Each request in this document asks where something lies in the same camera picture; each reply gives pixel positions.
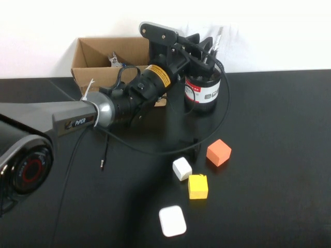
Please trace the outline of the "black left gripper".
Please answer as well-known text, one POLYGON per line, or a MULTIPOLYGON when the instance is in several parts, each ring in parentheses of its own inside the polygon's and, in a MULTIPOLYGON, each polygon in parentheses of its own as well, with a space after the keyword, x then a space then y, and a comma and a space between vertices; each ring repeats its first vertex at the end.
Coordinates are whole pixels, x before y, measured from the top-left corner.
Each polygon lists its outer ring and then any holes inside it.
POLYGON ((212 37, 200 41, 196 33, 181 37, 180 43, 185 49, 177 43, 149 42, 149 64, 141 74, 141 93, 165 94, 187 67, 190 72, 213 72, 216 58, 208 52, 213 46, 212 37))

